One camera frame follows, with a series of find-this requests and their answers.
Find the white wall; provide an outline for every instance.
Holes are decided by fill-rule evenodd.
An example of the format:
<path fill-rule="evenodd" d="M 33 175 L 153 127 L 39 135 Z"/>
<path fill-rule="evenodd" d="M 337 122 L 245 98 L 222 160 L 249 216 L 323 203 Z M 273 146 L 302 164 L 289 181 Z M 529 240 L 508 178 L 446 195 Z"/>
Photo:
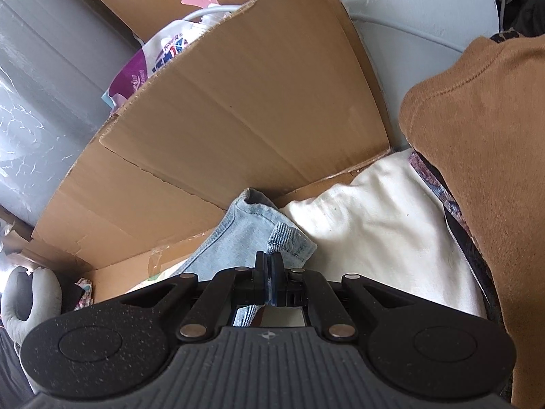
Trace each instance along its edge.
<path fill-rule="evenodd" d="M 474 38 L 498 31 L 494 0 L 342 0 L 349 11 L 365 11 L 466 47 Z M 412 86 L 450 67 L 459 54 L 404 32 L 356 23 L 375 66 L 390 117 L 395 145 L 406 142 L 397 117 L 403 96 Z"/>

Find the black plastic mount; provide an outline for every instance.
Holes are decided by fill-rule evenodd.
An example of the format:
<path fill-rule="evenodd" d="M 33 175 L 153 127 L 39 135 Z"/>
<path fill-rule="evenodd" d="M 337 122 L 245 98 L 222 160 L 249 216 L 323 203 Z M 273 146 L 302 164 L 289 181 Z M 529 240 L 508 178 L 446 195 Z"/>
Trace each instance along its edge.
<path fill-rule="evenodd" d="M 264 253 L 253 269 L 226 269 L 200 283 L 182 274 L 47 321 L 25 339 L 21 362 L 44 394 L 119 397 L 157 380 L 184 346 L 226 336 L 222 329 L 239 308 L 266 303 L 301 307 L 320 343 L 354 348 L 382 383 L 416 399 L 451 403 L 499 393 L 514 367 L 511 339 L 490 321 L 360 275 L 334 283 L 284 269 L 280 254 Z M 233 362 L 236 353 L 222 352 L 215 362 Z"/>

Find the plastic wrap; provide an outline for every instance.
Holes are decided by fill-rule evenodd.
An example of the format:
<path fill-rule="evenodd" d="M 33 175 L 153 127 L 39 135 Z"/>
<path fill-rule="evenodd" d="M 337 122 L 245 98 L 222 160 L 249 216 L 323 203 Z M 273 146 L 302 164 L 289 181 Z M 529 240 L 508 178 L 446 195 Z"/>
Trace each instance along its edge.
<path fill-rule="evenodd" d="M 0 292 L 4 291 L 7 278 L 15 267 L 7 260 L 6 255 L 4 254 L 4 242 L 2 241 L 12 228 L 12 224 L 0 218 Z"/>
<path fill-rule="evenodd" d="M 134 54 L 86 0 L 0 0 L 0 204 L 35 225 Z"/>
<path fill-rule="evenodd" d="M 114 114 L 160 68 L 167 65 L 188 45 L 219 23 L 238 5 L 219 5 L 217 0 L 182 0 L 182 4 L 197 6 L 182 20 L 174 20 L 151 37 L 119 71 L 103 95 L 104 102 Z M 198 23 L 194 18 L 202 17 Z"/>

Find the gray plastic sheet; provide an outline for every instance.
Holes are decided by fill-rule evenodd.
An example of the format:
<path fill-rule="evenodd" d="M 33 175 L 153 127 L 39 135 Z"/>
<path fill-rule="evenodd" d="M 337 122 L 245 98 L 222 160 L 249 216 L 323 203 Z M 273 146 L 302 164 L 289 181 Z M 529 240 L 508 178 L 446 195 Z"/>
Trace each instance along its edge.
<path fill-rule="evenodd" d="M 88 0 L 0 0 L 0 205 L 36 224 L 134 52 Z"/>

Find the white cable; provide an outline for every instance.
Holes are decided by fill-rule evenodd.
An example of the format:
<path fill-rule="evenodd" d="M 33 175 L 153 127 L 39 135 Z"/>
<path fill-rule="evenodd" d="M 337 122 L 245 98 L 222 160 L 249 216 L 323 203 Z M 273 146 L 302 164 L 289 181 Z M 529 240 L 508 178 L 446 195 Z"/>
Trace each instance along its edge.
<path fill-rule="evenodd" d="M 217 13 L 217 12 L 234 12 L 236 11 L 240 5 L 223 5 L 223 6 L 210 6 L 206 7 L 204 9 L 199 9 L 198 11 L 194 11 L 190 13 L 189 15 L 186 15 L 184 18 L 182 18 L 183 21 L 191 21 L 195 18 L 202 17 L 203 15 L 208 15 L 210 13 Z"/>
<path fill-rule="evenodd" d="M 503 17 L 505 17 L 505 1 L 501 0 L 501 8 L 500 8 L 500 32 L 503 32 Z"/>
<path fill-rule="evenodd" d="M 145 43 L 144 43 L 144 40 L 142 40 L 138 35 L 136 35 L 134 32 L 133 32 L 133 37 L 135 38 L 135 40 L 140 43 L 140 47 L 144 46 Z"/>
<path fill-rule="evenodd" d="M 436 43 L 437 45 L 445 46 L 449 49 L 455 50 L 456 52 L 459 52 L 459 53 L 464 52 L 464 48 L 462 48 L 459 45 L 456 45 L 454 43 L 451 43 L 450 41 L 446 41 L 434 35 L 428 34 L 426 32 L 419 31 L 418 29 L 411 28 L 410 26 L 397 23 L 396 21 L 384 20 L 381 18 L 371 17 L 369 15 L 363 15 L 361 13 L 354 13 L 354 14 L 351 13 L 350 18 L 353 20 L 364 21 L 365 23 L 378 24 L 379 26 L 385 26 L 387 28 L 400 30 L 401 32 L 406 32 L 407 34 L 414 35 L 424 40 L 431 41 L 432 43 Z"/>

